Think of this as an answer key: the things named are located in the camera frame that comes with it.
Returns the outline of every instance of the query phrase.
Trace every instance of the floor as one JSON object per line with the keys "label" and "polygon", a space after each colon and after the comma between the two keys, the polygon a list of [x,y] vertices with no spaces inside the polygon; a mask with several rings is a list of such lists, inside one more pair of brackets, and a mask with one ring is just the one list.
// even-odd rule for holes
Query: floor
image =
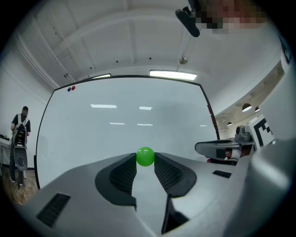
{"label": "floor", "polygon": [[15,172],[16,182],[12,183],[9,179],[9,168],[1,168],[2,177],[0,181],[3,184],[4,191],[11,202],[17,204],[26,203],[31,197],[37,193],[38,188],[36,184],[36,178],[34,170],[26,170],[26,179],[24,179],[24,186],[18,187],[18,172]]}

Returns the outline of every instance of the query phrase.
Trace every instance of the person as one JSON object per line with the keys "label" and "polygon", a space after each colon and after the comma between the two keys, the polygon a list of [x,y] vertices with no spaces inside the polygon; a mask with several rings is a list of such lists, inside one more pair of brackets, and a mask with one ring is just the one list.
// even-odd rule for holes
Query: person
{"label": "person", "polygon": [[[17,114],[11,124],[11,130],[12,132],[14,132],[15,127],[17,124],[19,123],[23,123],[26,127],[26,131],[27,131],[27,136],[30,135],[31,132],[31,123],[30,120],[28,118],[28,107],[24,106],[22,113],[20,115],[21,121],[19,121],[19,115]],[[9,169],[10,169],[10,180],[15,183],[15,160],[14,160],[14,144],[12,142],[11,147],[10,147],[10,162],[9,162]],[[20,186],[22,186],[24,183],[24,173],[21,170],[18,170],[18,184]]]}

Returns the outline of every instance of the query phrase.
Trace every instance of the table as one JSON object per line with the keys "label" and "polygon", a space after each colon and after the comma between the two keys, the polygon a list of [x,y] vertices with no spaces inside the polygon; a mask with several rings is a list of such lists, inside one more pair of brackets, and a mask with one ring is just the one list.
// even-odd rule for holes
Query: table
{"label": "table", "polygon": [[10,141],[7,141],[3,138],[0,138],[0,176],[2,176],[2,149],[3,147],[8,147],[9,148],[9,143]]}

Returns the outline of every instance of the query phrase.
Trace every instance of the pixelated area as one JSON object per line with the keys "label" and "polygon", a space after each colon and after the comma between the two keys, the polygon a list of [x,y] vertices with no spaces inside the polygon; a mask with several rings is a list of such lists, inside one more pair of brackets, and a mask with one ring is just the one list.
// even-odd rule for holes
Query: pixelated area
{"label": "pixelated area", "polygon": [[250,0],[192,0],[199,29],[253,29],[267,21],[266,13]]}

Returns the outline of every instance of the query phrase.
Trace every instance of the pants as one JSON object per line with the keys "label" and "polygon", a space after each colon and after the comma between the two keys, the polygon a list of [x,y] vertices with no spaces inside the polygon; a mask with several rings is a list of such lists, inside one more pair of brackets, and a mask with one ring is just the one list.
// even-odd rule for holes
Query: pants
{"label": "pants", "polygon": [[[10,177],[13,181],[15,181],[15,160],[14,160],[14,144],[11,144],[10,147],[10,161],[9,161],[9,171],[10,171]],[[18,182],[20,184],[24,183],[24,172],[18,169]]]}

